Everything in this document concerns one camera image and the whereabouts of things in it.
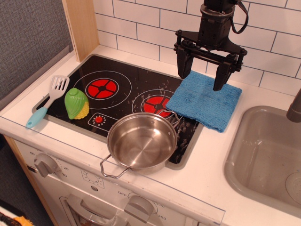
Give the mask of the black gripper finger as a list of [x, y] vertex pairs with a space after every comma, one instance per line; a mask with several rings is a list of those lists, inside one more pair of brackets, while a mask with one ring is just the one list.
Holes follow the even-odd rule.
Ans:
[[236, 60], [236, 55], [227, 55], [225, 60], [218, 64], [216, 70], [216, 77], [214, 80], [214, 91], [219, 91], [222, 89], [223, 85], [227, 83], [230, 75], [234, 72], [234, 62]]
[[194, 48], [192, 45], [180, 45], [177, 48], [177, 67], [178, 75], [181, 79], [185, 79], [191, 72], [191, 67], [193, 63], [193, 56], [191, 56], [191, 51]]

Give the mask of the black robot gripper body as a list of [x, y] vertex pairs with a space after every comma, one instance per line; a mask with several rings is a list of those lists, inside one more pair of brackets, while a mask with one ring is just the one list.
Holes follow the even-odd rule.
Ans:
[[234, 26], [235, 7], [239, 6], [245, 14], [247, 10], [240, 0], [205, 0], [201, 5], [201, 22], [199, 31], [175, 32], [177, 41], [174, 51], [180, 45], [192, 45], [191, 56], [218, 65], [227, 55], [236, 55], [234, 72], [239, 72], [243, 66], [243, 58], [247, 50], [234, 44], [229, 39], [230, 31], [242, 33], [247, 27], [247, 19], [239, 31]]

